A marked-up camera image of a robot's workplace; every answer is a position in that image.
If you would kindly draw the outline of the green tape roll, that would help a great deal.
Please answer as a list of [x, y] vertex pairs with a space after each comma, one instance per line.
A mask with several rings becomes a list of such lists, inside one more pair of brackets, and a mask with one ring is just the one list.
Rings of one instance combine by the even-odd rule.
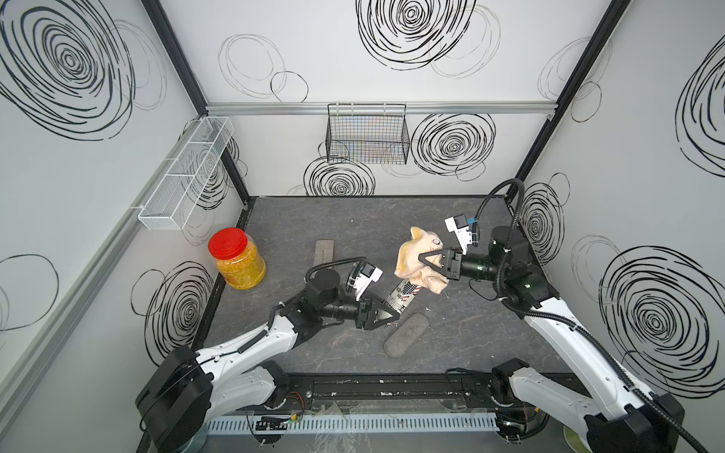
[[573, 453], [590, 453], [582, 438], [571, 428], [564, 427], [565, 442]]

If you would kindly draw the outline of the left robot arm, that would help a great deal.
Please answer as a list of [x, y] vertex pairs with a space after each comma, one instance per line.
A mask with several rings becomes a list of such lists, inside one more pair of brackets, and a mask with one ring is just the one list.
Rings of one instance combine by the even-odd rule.
[[170, 352], [135, 399], [141, 427], [156, 451], [177, 452], [219, 416], [282, 405], [289, 379], [275, 356], [347, 320], [375, 330], [399, 318], [383, 298], [348, 291], [335, 270], [315, 267], [304, 288], [274, 306], [262, 326], [214, 347]]

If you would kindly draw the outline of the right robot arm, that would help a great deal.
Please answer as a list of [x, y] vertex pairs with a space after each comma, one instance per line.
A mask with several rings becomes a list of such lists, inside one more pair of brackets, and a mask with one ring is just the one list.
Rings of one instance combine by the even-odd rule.
[[495, 368], [492, 396], [531, 404], [572, 430], [590, 452], [672, 452], [685, 410], [672, 394], [656, 394], [627, 371], [578, 321], [549, 284], [520, 230], [493, 230], [488, 250], [430, 247], [413, 253], [449, 280], [483, 279], [498, 300], [536, 330], [565, 361], [579, 393], [521, 360]]

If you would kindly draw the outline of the grey oval eyeglass case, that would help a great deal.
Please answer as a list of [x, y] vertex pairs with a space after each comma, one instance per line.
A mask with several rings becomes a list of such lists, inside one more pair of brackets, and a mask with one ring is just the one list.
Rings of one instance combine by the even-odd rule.
[[422, 313], [414, 313], [386, 340], [383, 351], [391, 358], [402, 358], [428, 330], [430, 320]]

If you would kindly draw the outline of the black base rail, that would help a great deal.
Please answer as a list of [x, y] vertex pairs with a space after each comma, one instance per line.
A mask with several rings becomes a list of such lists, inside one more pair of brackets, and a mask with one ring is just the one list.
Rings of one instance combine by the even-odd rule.
[[513, 411], [550, 409], [529, 396], [524, 400], [503, 400], [495, 389], [497, 376], [491, 372], [463, 368], [432, 374], [336, 374], [291, 373], [281, 391], [287, 400], [279, 407], [262, 403], [238, 403], [237, 410], [310, 410], [315, 404], [332, 401], [449, 400], [466, 409]]

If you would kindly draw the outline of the red lid yellow jar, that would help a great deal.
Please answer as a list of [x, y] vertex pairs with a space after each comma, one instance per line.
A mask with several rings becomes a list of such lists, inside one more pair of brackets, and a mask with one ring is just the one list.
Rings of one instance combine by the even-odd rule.
[[241, 228], [217, 231], [208, 241], [208, 250], [226, 283], [235, 290], [249, 290], [265, 277], [265, 261]]

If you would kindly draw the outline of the white mesh shelf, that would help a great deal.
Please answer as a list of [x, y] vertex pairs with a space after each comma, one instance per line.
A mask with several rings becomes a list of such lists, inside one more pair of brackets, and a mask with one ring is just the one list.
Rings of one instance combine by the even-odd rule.
[[230, 118], [204, 116], [190, 122], [179, 150], [138, 214], [148, 230], [183, 230], [216, 173], [233, 133]]

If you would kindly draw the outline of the grey rectangular eyeglass case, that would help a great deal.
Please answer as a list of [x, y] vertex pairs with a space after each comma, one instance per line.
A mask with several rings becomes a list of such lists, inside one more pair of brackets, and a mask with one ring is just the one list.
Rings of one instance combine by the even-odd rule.
[[313, 266], [334, 261], [334, 240], [322, 239], [315, 242]]

